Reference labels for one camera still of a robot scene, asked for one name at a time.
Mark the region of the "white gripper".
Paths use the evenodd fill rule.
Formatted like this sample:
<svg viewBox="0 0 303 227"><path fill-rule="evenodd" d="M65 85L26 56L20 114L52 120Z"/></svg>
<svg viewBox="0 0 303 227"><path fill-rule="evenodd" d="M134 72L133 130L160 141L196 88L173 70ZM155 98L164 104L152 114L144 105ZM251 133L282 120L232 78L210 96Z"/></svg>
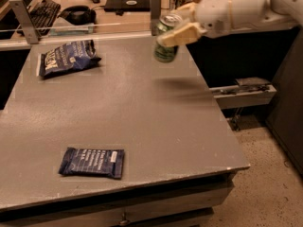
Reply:
<svg viewBox="0 0 303 227"><path fill-rule="evenodd" d="M176 10L183 19L195 23L177 26L158 36L156 41L164 47L192 44L202 36L219 38L229 35L232 30L232 0L201 0L184 4Z"/></svg>

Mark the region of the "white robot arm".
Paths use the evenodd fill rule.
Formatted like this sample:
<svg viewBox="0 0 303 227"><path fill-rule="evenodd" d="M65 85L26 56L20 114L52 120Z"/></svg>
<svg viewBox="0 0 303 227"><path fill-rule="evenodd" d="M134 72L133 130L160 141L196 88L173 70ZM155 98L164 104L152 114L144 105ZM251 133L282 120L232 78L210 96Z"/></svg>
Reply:
<svg viewBox="0 0 303 227"><path fill-rule="evenodd" d="M181 22L158 36L166 47L192 44L201 37L286 30L303 25L303 0L201 0L173 11Z"/></svg>

